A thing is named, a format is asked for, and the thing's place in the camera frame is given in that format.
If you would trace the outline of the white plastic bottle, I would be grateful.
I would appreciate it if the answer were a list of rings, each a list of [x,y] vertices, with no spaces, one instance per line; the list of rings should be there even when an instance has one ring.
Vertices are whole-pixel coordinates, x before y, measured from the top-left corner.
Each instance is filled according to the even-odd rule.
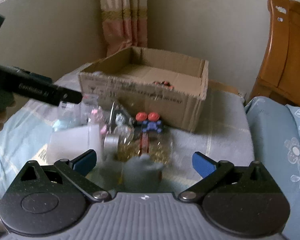
[[[87,150],[97,154],[97,164],[106,162],[117,154],[120,137],[101,133],[100,125],[80,126],[51,134],[46,161],[53,164],[59,159],[74,159]]]

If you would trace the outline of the clear round plastic box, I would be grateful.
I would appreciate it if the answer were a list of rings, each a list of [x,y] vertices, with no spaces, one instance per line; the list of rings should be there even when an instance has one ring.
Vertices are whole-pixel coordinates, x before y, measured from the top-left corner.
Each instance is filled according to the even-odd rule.
[[[85,94],[79,104],[61,102],[57,120],[52,128],[54,132],[86,125],[93,109],[98,107],[98,96]]]

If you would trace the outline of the clear jar with gold pins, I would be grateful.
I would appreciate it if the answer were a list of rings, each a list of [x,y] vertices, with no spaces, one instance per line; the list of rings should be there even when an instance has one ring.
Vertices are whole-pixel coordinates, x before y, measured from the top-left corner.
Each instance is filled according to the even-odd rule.
[[[119,138],[119,145],[115,158],[118,161],[127,162],[132,157],[142,154],[149,155],[151,161],[168,165],[172,159],[173,140],[169,132],[162,133],[137,132],[132,139]]]

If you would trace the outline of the grey cat figurine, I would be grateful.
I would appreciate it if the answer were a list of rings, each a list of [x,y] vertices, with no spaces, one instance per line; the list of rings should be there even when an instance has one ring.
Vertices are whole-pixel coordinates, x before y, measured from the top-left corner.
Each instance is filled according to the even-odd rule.
[[[123,166],[123,185],[127,192],[157,192],[164,164],[154,162],[148,154],[130,158]]]

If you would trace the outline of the clear correction tape dispenser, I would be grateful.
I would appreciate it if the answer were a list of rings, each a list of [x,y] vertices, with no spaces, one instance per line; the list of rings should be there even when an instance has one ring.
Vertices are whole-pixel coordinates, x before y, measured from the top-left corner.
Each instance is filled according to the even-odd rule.
[[[119,126],[133,126],[134,118],[128,113],[128,111],[119,102],[114,101],[110,111],[109,119],[109,131],[114,133],[115,128]]]

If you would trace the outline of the small bottle with pink items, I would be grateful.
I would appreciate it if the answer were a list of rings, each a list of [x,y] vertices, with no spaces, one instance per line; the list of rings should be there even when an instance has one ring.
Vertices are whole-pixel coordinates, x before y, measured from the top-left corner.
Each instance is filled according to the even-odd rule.
[[[107,134],[107,122],[104,116],[104,111],[100,106],[97,106],[91,110],[88,118],[88,126],[98,125],[100,133],[105,136]]]

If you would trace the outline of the black fidget cube red buttons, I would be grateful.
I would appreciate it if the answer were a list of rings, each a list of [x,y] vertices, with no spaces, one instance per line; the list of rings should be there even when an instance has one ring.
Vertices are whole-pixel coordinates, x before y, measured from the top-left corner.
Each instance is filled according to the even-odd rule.
[[[161,116],[157,112],[139,112],[135,117],[135,127],[141,129],[142,133],[156,132],[162,133],[164,126]]]

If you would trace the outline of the red toy train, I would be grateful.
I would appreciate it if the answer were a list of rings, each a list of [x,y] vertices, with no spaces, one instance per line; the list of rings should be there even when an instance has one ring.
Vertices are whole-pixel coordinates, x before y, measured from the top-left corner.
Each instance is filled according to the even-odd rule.
[[[169,81],[162,81],[162,82],[154,81],[153,84],[156,85],[156,86],[161,86],[161,87],[168,88],[170,90],[174,90],[174,86],[171,85],[171,83]]]

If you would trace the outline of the light blue checked tablecloth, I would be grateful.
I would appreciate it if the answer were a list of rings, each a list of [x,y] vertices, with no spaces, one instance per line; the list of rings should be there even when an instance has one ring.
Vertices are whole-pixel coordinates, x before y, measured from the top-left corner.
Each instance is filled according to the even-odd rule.
[[[46,150],[57,107],[36,100],[11,116],[0,132],[0,197],[23,165],[36,160],[45,165]],[[247,166],[254,159],[253,143],[239,96],[209,88],[194,134],[170,130],[173,163],[163,171],[159,190],[179,193],[200,180],[192,168],[192,154],[199,151],[213,160]]]

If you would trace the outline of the light blue floral bedding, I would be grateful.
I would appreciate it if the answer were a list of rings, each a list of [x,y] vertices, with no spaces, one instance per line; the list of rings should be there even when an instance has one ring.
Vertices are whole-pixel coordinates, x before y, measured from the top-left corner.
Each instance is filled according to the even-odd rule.
[[[300,239],[300,107],[257,96],[244,109],[255,159],[264,164],[290,204],[283,235]]]

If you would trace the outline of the brown cardboard box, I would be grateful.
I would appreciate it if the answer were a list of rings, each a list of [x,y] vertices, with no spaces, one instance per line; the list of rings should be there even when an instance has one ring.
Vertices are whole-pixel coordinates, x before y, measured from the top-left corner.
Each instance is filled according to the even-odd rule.
[[[197,128],[208,80],[207,60],[143,47],[123,49],[79,73],[84,94],[116,99],[133,116],[157,112],[166,124],[188,132]],[[154,81],[169,81],[174,90]]]

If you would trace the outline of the wooden bed headboard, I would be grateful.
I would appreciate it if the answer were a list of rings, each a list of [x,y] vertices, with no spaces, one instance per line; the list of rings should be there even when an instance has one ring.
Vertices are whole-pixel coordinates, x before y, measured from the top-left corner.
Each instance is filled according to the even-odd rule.
[[[300,106],[300,2],[268,0],[269,39],[250,98]]]

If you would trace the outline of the striped pink curtain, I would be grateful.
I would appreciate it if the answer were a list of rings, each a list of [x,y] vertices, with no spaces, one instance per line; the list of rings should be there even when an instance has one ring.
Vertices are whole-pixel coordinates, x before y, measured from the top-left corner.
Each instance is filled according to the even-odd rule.
[[[107,56],[131,47],[147,47],[147,0],[101,0]]]

